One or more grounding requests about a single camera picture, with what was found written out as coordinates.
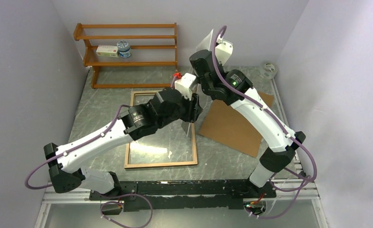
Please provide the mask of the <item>brown cardboard backing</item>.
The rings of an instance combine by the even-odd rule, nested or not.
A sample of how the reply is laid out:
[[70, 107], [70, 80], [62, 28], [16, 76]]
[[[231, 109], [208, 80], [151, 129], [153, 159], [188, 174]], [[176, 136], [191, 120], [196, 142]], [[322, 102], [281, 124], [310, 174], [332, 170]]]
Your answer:
[[262, 140], [245, 117], [219, 100], [212, 102], [199, 134], [254, 158]]

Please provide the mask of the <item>landscape photo print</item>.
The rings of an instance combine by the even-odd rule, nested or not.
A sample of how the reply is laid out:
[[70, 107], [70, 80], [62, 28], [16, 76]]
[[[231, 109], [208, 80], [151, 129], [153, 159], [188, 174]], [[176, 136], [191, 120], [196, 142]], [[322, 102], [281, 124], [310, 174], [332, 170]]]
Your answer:
[[[210, 49], [210, 43], [213, 35], [213, 29], [209, 32], [209, 34], [196, 46], [195, 51], [200, 51], [203, 49]], [[191, 123], [182, 121], [181, 128], [185, 132], [186, 137], [190, 137], [191, 135]]]

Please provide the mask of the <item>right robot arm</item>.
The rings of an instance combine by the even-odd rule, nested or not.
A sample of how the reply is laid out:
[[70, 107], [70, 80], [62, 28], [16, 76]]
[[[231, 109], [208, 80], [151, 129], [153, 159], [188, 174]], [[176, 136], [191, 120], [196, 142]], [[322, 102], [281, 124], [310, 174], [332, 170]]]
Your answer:
[[246, 184], [248, 195], [258, 197], [267, 181], [290, 164], [306, 135], [286, 126], [262, 100], [250, 79], [237, 69], [225, 71], [211, 51], [197, 51], [189, 61], [203, 93], [231, 106], [267, 142], [268, 148]]

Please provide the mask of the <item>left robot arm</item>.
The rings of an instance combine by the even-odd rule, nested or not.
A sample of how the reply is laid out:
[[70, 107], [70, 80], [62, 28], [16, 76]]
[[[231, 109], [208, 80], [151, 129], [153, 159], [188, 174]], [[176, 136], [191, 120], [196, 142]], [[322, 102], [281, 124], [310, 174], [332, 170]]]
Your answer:
[[202, 112], [199, 95], [184, 97], [174, 88], [164, 88], [144, 104], [127, 106], [101, 129], [66, 145], [50, 143], [44, 147], [52, 187], [66, 193], [78, 187], [97, 191], [110, 200], [121, 193], [117, 175], [98, 171], [83, 164], [100, 153], [155, 134], [158, 129], [182, 120], [193, 123]]

